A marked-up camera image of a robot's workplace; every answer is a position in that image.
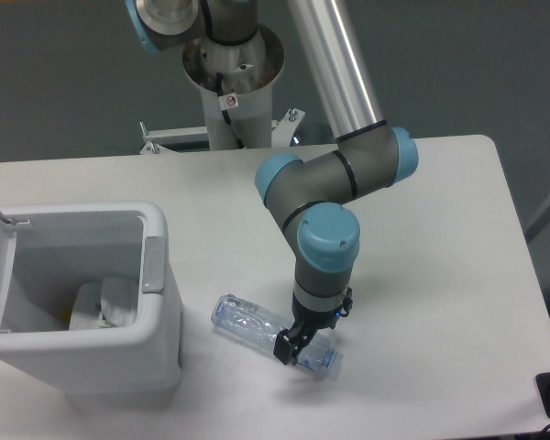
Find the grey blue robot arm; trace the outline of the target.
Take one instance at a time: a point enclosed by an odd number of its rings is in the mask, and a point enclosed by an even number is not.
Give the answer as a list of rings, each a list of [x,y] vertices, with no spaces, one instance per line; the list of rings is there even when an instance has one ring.
[[[182,47],[189,80],[203,101],[213,150],[269,148],[272,87],[281,74],[281,41],[258,19],[254,1],[129,1],[146,50]],[[316,333],[349,314],[349,280],[359,224],[347,204],[411,176],[418,150],[387,124],[343,1],[292,1],[299,33],[336,149],[302,160],[280,153],[258,168],[255,185],[295,257],[293,324],[273,353],[297,361]]]

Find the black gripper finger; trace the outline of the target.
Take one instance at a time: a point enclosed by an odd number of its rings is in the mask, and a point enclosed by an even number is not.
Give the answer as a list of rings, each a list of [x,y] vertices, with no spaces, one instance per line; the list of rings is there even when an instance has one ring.
[[[276,336],[273,355],[284,365],[296,365],[298,356],[313,339],[313,333],[306,328],[293,326],[282,329]]]

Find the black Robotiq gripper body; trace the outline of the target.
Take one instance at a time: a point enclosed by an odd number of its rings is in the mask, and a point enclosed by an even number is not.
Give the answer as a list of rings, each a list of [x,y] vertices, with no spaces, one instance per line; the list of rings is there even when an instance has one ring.
[[[336,327],[337,321],[341,317],[348,317],[352,306],[352,289],[346,287],[345,290],[336,297],[330,297],[330,300],[339,303],[334,306],[326,306],[324,311],[316,311],[304,306],[296,294],[292,296],[292,314],[294,322],[292,329],[298,328],[300,335],[314,335],[318,330]]]

